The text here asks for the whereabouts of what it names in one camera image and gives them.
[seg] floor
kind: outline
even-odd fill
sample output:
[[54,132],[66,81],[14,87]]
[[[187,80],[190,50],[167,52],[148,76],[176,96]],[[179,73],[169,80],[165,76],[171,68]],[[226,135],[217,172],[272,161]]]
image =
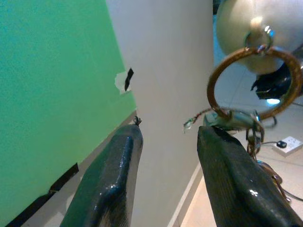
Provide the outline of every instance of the floor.
[[[214,64],[217,65],[224,58],[215,36],[214,18]],[[226,107],[242,108],[245,110],[265,110],[270,107],[266,100],[259,100],[250,87],[256,76],[239,64],[230,66],[219,78],[215,94],[219,104]],[[303,104],[303,97],[296,100]],[[266,130],[266,141],[278,141],[288,136],[303,141],[303,107],[291,105],[277,116],[278,125]],[[234,135],[246,147],[245,132]],[[283,178],[282,187],[287,191],[303,197],[303,149],[283,157],[272,150],[271,145],[264,145],[257,155],[259,160],[265,161]],[[303,202],[292,199],[292,208],[303,219]],[[204,178],[202,178],[194,198],[189,206],[181,227],[215,227],[214,216],[208,199]]]

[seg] copper ring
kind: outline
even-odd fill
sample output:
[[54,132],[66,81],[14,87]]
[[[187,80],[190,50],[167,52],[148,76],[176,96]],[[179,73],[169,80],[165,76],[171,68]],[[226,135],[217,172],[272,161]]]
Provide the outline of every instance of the copper ring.
[[[258,47],[243,48],[235,51],[227,56],[224,61],[214,70],[209,78],[207,85],[207,98],[211,108],[217,112],[220,117],[225,119],[230,118],[231,113],[226,112],[218,105],[214,97],[215,84],[222,74],[222,72],[235,61],[248,57],[250,55],[258,55],[260,53]],[[267,56],[274,56],[280,58],[288,66],[291,74],[291,84],[286,94],[281,98],[279,105],[260,113],[260,120],[264,120],[270,117],[276,116],[278,113],[285,110],[299,95],[302,88],[302,72],[299,61],[290,53],[277,49],[276,47],[270,47],[266,52]]]

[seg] electrical outlet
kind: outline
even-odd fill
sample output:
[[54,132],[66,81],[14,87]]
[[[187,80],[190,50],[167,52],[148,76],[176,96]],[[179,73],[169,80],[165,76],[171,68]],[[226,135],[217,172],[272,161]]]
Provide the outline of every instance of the electrical outlet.
[[273,150],[277,151],[280,155],[283,155],[284,157],[293,154],[295,151],[299,150],[303,146],[303,142],[291,136],[283,139],[282,141],[287,143],[286,148],[279,148],[275,144],[273,146]]

